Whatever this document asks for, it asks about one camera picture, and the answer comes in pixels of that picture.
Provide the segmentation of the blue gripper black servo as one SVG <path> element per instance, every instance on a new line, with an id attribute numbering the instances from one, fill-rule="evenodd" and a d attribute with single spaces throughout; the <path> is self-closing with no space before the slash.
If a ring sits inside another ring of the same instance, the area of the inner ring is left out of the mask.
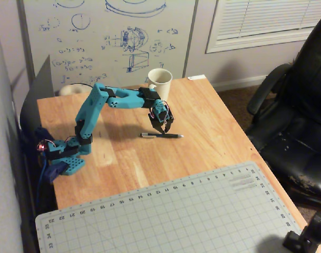
<path id="1" fill-rule="evenodd" d="M 172 123 L 174 122 L 174 117 L 167 102 L 160 99 L 155 100 L 148 117 L 152 127 L 158 132 L 168 133 Z"/>

